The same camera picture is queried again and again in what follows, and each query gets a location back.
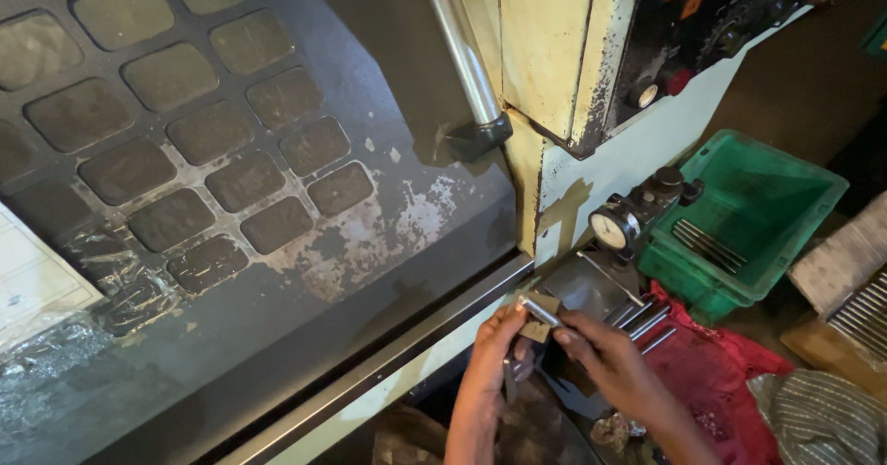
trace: bin of metal rods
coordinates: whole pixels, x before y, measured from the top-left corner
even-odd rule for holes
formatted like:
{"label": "bin of metal rods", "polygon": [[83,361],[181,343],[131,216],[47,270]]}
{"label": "bin of metal rods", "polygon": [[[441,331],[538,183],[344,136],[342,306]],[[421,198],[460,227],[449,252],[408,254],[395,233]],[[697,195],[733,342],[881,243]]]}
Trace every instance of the bin of metal rods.
{"label": "bin of metal rods", "polygon": [[736,274],[738,268],[748,263],[744,257],[686,219],[679,219],[675,222],[671,234],[687,248],[693,250],[696,254],[702,255],[705,260],[731,274]]}
{"label": "bin of metal rods", "polygon": [[879,272],[847,299],[827,323],[878,360],[887,361],[887,272]]}

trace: metal plate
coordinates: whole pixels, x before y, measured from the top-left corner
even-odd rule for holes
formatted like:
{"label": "metal plate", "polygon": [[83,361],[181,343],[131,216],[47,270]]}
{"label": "metal plate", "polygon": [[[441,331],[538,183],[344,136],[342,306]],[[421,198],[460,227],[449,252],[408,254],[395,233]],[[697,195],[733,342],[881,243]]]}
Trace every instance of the metal plate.
{"label": "metal plate", "polygon": [[[35,151],[11,172],[2,171],[8,181],[0,184],[0,196],[67,257],[72,255],[64,244],[76,233],[111,231],[120,237],[112,250],[131,251],[179,300],[151,302],[133,317],[118,295],[111,297],[92,312],[90,335],[41,351],[45,358],[37,363],[54,366],[56,374],[24,379],[7,372],[0,391],[52,404],[24,408],[33,418],[3,407],[0,447],[6,459],[75,463],[112,445],[109,453],[123,449],[132,461],[139,453],[126,452],[127,445],[144,436],[150,436],[153,454],[139,459],[196,459],[265,415],[249,428],[258,432],[273,421],[270,410],[292,404],[295,394],[309,396],[316,391],[312,382],[334,378],[339,371],[331,370],[367,356],[383,335],[514,247],[515,194],[500,153],[465,167],[438,140],[441,131],[467,121],[470,109],[427,0],[164,0],[175,15],[172,28],[152,20],[148,29],[118,31],[127,37],[116,43],[112,31],[78,19],[73,1],[0,1],[0,20],[39,6],[66,34],[46,49],[64,56],[52,73],[13,75],[20,89],[0,91],[0,119],[24,138],[20,149]],[[268,51],[239,48],[219,55],[210,33],[262,9],[279,19],[292,52],[281,55],[279,37],[272,34]],[[104,49],[99,40],[105,40]],[[139,67],[172,49],[169,61]],[[224,59],[239,54],[248,61]],[[185,59],[192,62],[183,65]],[[226,63],[252,72],[231,73]],[[183,72],[196,77],[181,80]],[[288,80],[276,81],[281,76]],[[76,152],[62,153],[22,111],[90,78],[106,82],[107,93],[133,123],[102,124],[60,148]],[[282,95],[272,96],[270,82]],[[249,132],[226,133],[225,144],[193,154],[189,163],[168,139],[168,125],[222,100],[246,119]],[[349,151],[340,155],[339,138],[334,154],[324,151],[325,165],[296,176],[280,142],[324,117],[340,125]],[[144,175],[120,190],[109,160],[133,141],[136,153],[144,149],[157,160],[146,160]],[[256,202],[247,197],[253,203],[229,213],[207,189],[206,177],[256,152],[272,157],[284,186],[270,195],[262,190],[267,196]],[[87,166],[103,159],[102,168]],[[353,192],[337,188],[340,178]],[[29,195],[41,191],[28,189],[44,180],[73,188],[89,213],[72,214],[64,223],[29,217],[42,205]],[[128,220],[184,188],[197,193],[215,223],[161,250],[175,240],[166,239],[152,252],[132,235]],[[288,199],[302,205],[311,229],[283,236],[256,230],[250,238],[243,224]],[[266,219],[273,229],[274,218]],[[105,223],[107,230],[101,229]],[[195,279],[213,261],[209,254],[218,268]],[[96,278],[106,268],[86,270]],[[156,291],[151,282],[137,285],[129,300]],[[133,331],[132,325],[141,327]],[[72,353],[88,355],[61,363]]]}

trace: green crate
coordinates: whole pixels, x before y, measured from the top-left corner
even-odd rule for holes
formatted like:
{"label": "green crate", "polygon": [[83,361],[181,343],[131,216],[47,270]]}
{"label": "green crate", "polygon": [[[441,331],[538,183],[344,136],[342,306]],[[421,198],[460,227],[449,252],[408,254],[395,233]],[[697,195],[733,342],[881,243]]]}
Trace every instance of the green crate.
{"label": "green crate", "polygon": [[[848,187],[844,178],[734,130],[715,134],[681,172],[702,179],[704,194],[656,224],[638,269],[683,299],[702,324],[763,299]],[[681,218],[748,263],[734,275],[684,246],[671,234]]]}

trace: machine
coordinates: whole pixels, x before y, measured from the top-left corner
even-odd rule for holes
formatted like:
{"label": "machine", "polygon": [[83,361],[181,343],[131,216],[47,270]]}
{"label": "machine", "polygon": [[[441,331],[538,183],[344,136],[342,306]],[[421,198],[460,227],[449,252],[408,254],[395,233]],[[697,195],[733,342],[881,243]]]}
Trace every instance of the machine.
{"label": "machine", "polygon": [[3,0],[5,459],[308,462],[534,268],[630,266],[818,1]]}

